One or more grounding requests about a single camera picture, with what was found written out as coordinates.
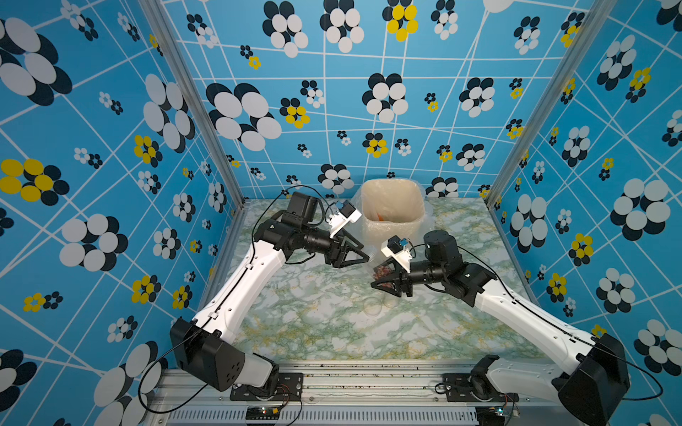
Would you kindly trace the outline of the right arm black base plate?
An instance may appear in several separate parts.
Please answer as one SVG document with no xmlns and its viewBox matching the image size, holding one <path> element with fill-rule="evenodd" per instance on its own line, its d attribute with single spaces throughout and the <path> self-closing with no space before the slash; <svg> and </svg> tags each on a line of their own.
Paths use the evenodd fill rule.
<svg viewBox="0 0 682 426">
<path fill-rule="evenodd" d="M 438 395 L 444 395 L 449 402 L 473 402 L 511 404 L 520 400 L 517 393 L 498 392 L 484 376 L 470 374 L 444 374 L 434 387 Z"/>
</svg>

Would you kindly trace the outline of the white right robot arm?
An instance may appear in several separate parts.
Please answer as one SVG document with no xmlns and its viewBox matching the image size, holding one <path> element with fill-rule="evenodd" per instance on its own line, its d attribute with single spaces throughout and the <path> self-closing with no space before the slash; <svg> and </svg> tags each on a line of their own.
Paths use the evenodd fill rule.
<svg viewBox="0 0 682 426">
<path fill-rule="evenodd" d="M 380 249 L 373 289 L 402 297 L 417 285 L 440 290 L 502 321 L 534 344 L 547 364 L 487 355 L 470 372 L 463 389 L 480 401 L 521 394 L 553 401 L 586 425 L 606 425 L 630 389 L 623 345 L 609 335 L 595 337 L 560 321 L 511 290 L 491 269 L 463 259 L 456 238 L 442 230 L 424 235 L 423 260 L 412 257 L 408 241 L 392 236 Z"/>
</svg>

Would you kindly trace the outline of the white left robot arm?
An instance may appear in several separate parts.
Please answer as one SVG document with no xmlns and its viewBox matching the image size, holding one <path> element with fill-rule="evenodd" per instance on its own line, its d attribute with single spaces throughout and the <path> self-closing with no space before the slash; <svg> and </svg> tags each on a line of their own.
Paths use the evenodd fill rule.
<svg viewBox="0 0 682 426">
<path fill-rule="evenodd" d="M 319 198 L 293 193 L 286 209 L 256 226 L 249 251 L 222 289 L 193 319 L 178 319 L 172 326 L 178 367 L 220 392 L 241 385 L 256 389 L 261 398 L 275 395 L 278 365 L 233 345 L 241 324 L 266 284 L 298 250 L 320 254 L 337 269 L 367 263 L 362 244 L 345 229 L 361 216 L 351 202 L 332 209 Z"/>
</svg>

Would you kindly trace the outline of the clear jar with dried flowers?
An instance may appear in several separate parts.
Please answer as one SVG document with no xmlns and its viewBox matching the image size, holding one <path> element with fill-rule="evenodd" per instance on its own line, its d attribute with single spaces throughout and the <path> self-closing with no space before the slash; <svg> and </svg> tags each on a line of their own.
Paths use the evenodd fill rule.
<svg viewBox="0 0 682 426">
<path fill-rule="evenodd" d="M 396 296 L 385 295 L 381 299 L 383 313 L 397 314 L 400 311 L 402 299 Z"/>
</svg>

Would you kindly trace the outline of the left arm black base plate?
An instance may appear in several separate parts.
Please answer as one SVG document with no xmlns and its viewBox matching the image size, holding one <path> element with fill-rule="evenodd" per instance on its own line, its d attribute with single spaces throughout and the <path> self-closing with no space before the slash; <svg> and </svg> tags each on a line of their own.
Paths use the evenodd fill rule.
<svg viewBox="0 0 682 426">
<path fill-rule="evenodd" d="M 301 373 L 276 373 L 261 387 L 234 385 L 230 392 L 230 400 L 239 402 L 300 401 L 303 379 L 304 375 Z"/>
</svg>

